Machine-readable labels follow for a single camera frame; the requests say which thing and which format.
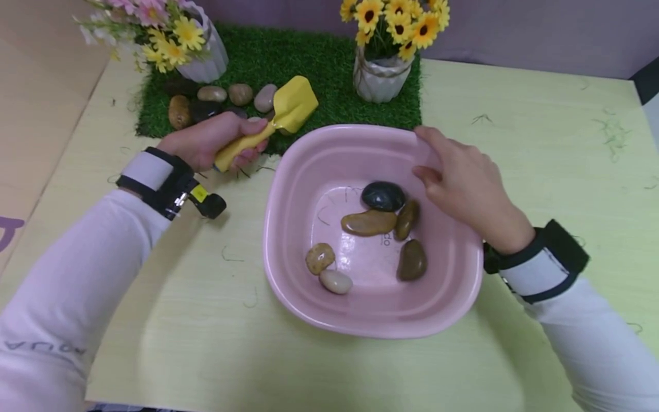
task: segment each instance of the table surface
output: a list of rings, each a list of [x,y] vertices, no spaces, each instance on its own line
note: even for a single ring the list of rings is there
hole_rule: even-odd
[[[6,267],[3,305],[154,143],[133,132],[143,77],[129,62],[101,77]],[[659,353],[659,164],[633,85],[440,61],[423,61],[422,77],[424,122],[490,154],[535,224],[557,218],[579,236],[592,257],[585,275]],[[289,314],[262,265],[273,172],[247,172],[209,174],[203,184],[228,211],[208,221],[187,205],[164,235],[112,320],[88,399],[189,411],[577,410],[542,330],[496,276],[430,338],[342,336]]]

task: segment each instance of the twine-wrapped vase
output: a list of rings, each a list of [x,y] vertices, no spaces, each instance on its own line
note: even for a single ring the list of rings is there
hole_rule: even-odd
[[[364,57],[364,48],[357,47],[353,69],[353,84],[357,94],[367,102],[391,101],[403,88],[414,59],[416,56],[410,61],[393,56],[388,59],[367,61]]]
[[[192,2],[183,3],[182,8],[201,19],[204,38],[206,39],[203,50],[207,54],[204,59],[193,59],[187,65],[178,66],[177,70],[183,77],[197,83],[210,83],[219,79],[227,71],[227,65],[229,64],[229,56],[222,39],[219,38],[215,26],[206,16],[203,8]]]

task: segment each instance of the black wrist strap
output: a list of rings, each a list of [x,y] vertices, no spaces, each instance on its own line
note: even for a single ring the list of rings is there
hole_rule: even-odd
[[[157,190],[122,175],[117,186],[139,194],[142,201],[169,220],[178,216],[186,199],[199,209],[203,216],[215,219],[226,209],[227,204],[217,194],[209,194],[194,178],[194,170],[183,159],[149,147],[145,152],[164,160],[173,167],[172,172]]]
[[[534,258],[543,249],[548,249],[556,258],[566,278],[555,287],[534,295],[521,296],[528,303],[535,303],[558,296],[568,290],[577,280],[579,274],[585,269],[590,257],[556,220],[547,223],[545,228],[535,228],[536,237],[523,250],[512,255],[502,255],[488,243],[483,244],[484,268],[489,274],[499,273],[500,270],[511,269],[524,264]]]

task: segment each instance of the pebble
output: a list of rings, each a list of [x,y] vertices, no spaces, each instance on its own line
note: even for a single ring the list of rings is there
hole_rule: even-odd
[[[403,207],[405,193],[395,183],[373,182],[364,187],[362,201],[371,209],[395,212]]]
[[[417,280],[426,273],[428,259],[421,242],[412,239],[403,245],[396,276],[402,281]]]
[[[397,241],[404,241],[410,235],[410,231],[414,229],[416,221],[418,221],[419,211],[420,207],[416,200],[410,199],[405,203],[398,213],[396,229],[393,232],[393,237]]]
[[[337,295],[345,295],[353,287],[353,280],[338,270],[323,270],[319,278],[325,289]]]
[[[205,102],[224,103],[227,91],[219,86],[204,86],[197,92],[197,98]]]
[[[256,94],[254,98],[254,107],[261,113],[267,113],[274,107],[275,92],[277,86],[274,84],[266,84],[261,91]]]
[[[229,86],[229,99],[236,106],[245,106],[252,101],[254,92],[249,84],[236,83]]]
[[[190,102],[190,116],[195,123],[201,123],[213,116],[222,113],[222,105],[217,102],[205,102],[204,100],[192,100]]]
[[[199,90],[199,87],[201,87],[199,83],[195,83],[187,78],[179,77],[168,78],[165,82],[165,85],[163,86],[163,89],[165,90],[165,93],[167,93],[167,95],[171,98],[178,96],[179,94],[193,98],[197,95],[197,90]]]
[[[329,265],[334,263],[334,250],[327,243],[316,243],[306,253],[306,267],[314,275],[320,275]]]
[[[357,236],[375,236],[389,233],[396,226],[397,216],[392,212],[367,210],[343,216],[341,227],[347,233]]]
[[[190,101],[185,96],[174,96],[169,101],[167,111],[169,123],[176,130],[185,129],[192,124],[190,117]]]
[[[249,117],[245,109],[242,109],[240,107],[229,106],[226,109],[224,109],[224,111],[232,111],[233,113],[236,113],[238,117],[242,117],[243,119],[247,119]]]

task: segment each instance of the black stone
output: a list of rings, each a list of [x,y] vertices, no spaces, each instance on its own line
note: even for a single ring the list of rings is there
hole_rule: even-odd
[[[371,209],[395,212],[405,204],[405,193],[395,183],[373,182],[364,187],[362,201]]]
[[[215,115],[222,113],[222,105],[217,102],[205,102],[204,100],[192,100],[190,106],[190,116],[195,123],[201,123]]]
[[[168,78],[165,81],[165,86],[163,89],[169,97],[174,97],[178,94],[189,98],[197,97],[197,91],[203,86],[203,84],[195,83],[192,80],[183,77],[173,77]]]
[[[233,113],[236,113],[238,117],[242,117],[243,119],[247,119],[249,117],[244,109],[236,106],[229,106],[224,109],[224,111],[232,111]]]

